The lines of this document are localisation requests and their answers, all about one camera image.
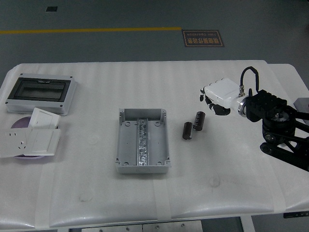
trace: black cable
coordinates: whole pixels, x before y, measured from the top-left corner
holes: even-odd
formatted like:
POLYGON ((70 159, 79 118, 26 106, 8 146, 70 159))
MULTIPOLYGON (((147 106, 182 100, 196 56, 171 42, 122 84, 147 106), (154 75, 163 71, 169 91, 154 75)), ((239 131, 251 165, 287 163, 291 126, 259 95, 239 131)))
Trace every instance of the black cable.
POLYGON ((259 73, 252 66, 247 67, 247 68, 244 69, 244 71, 242 71, 242 74, 241 74, 241 77, 240 77, 240 85, 243 86, 243 76, 245 75, 245 72, 249 69, 255 74, 255 90, 256 90, 256 92, 259 92, 259 73))

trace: gray metal box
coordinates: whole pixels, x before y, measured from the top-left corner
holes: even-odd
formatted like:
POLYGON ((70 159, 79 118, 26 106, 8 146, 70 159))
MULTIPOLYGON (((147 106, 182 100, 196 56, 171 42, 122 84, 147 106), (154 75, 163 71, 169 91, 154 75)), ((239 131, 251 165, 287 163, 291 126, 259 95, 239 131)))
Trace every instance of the gray metal box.
POLYGON ((120 109, 116 168, 122 174, 166 173, 170 167, 164 109, 120 109))

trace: gray floor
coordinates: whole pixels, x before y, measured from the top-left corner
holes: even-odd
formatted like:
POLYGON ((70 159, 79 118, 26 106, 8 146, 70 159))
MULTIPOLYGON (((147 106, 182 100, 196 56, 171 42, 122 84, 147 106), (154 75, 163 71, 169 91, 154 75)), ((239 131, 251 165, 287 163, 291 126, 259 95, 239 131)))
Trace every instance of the gray floor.
MULTIPOLYGON (((20 63, 263 59, 293 65, 309 87, 308 43, 307 0, 0 1, 0 83, 20 63), (58 10, 46 13, 47 6, 58 10), (138 27, 217 29, 225 47, 184 47, 180 30, 1 34, 138 27)), ((270 225, 281 223, 267 218, 270 225)), ((309 218, 302 223, 309 223, 309 218)), ((295 223, 294 231, 302 223, 295 223)))

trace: white switch plate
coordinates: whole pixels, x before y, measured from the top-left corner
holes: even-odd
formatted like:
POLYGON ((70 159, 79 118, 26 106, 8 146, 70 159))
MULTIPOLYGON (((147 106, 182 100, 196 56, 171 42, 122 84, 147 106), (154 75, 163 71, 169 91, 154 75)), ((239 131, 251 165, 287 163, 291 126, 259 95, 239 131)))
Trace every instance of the white switch plate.
POLYGON ((60 129, 33 129, 24 155, 53 156, 57 149, 60 133, 60 129))
POLYGON ((59 121, 59 115, 34 108, 28 127, 33 129, 56 129, 59 121))

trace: power outlet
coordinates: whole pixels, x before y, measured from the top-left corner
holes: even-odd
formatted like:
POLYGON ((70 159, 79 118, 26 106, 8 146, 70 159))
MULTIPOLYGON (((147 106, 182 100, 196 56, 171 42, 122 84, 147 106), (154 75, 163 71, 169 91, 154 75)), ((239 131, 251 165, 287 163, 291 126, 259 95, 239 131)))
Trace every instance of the power outlet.
POLYGON ((0 157, 13 157, 23 155, 27 148, 27 139, 31 128, 11 129, 1 133, 0 157))

